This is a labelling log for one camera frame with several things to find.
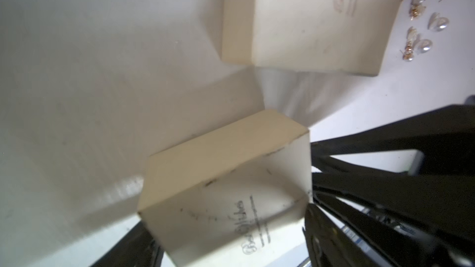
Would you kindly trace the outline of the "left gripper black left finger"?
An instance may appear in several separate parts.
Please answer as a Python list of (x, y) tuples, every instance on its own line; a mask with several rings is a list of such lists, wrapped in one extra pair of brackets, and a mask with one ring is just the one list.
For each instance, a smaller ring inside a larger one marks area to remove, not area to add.
[(92, 267), (161, 267), (164, 254), (140, 221)]

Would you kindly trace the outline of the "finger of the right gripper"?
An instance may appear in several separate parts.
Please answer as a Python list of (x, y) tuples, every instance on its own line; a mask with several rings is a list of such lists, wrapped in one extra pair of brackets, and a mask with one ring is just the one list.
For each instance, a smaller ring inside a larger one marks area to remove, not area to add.
[(310, 145), (311, 163), (326, 173), (356, 173), (365, 167), (336, 155), (417, 150), (414, 174), (472, 176), (475, 173), (475, 108), (450, 105), (434, 111)]
[(475, 250), (475, 178), (315, 173), (314, 189), (374, 206), (462, 252)]

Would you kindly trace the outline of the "cream jewelry box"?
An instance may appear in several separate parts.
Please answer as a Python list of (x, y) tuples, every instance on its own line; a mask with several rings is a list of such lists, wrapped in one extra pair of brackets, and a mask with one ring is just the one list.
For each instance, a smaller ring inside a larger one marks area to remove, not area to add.
[(376, 76), (402, 0), (224, 0), (227, 63)]
[(265, 267), (305, 242), (309, 129), (264, 110), (149, 157), (138, 214), (177, 267)]

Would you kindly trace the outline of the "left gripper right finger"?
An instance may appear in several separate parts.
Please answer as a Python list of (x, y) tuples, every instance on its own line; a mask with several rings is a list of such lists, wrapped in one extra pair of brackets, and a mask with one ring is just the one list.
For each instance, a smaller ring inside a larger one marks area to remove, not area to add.
[(313, 267), (376, 267), (378, 265), (313, 203), (306, 206), (303, 232)]

